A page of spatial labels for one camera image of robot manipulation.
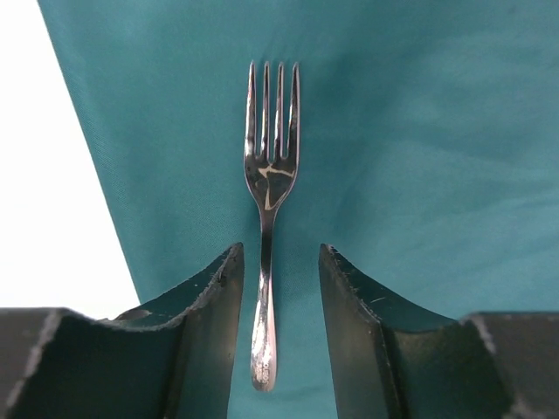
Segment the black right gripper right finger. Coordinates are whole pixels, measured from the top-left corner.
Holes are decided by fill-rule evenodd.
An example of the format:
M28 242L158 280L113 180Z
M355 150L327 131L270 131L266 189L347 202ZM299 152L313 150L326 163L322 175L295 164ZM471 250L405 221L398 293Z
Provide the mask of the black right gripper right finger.
M557 313L449 319L330 245L319 274L340 418L557 417Z

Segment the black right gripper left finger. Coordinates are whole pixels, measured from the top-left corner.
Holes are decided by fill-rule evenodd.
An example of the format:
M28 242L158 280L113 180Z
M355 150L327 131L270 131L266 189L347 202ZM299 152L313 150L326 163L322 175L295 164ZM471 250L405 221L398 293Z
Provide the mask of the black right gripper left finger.
M226 417L244 273L234 244L115 319L4 308L2 417Z

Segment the silver metal fork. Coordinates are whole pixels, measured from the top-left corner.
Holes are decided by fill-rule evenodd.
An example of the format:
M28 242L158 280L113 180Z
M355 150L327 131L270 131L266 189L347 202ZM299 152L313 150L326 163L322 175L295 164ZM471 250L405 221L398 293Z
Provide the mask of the silver metal fork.
M256 65L250 63L245 107L245 181L260 221L259 288L252 328L252 385L269 392L277 377L273 306L273 228L281 204L291 192L300 166L300 70L293 66L288 129L284 129L284 66L278 67L274 130L270 130L270 64L264 65L261 129L257 129ZM260 148L256 135L260 133Z

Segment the teal cloth napkin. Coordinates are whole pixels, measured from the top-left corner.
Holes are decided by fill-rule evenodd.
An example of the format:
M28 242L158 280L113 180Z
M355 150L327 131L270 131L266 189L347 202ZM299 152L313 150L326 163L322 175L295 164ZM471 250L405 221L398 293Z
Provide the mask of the teal cloth napkin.
M558 307L555 1L43 1L137 294L245 246L228 415L332 418L318 254L421 306ZM251 384L259 216L250 63L300 67L300 169L274 229L279 371Z

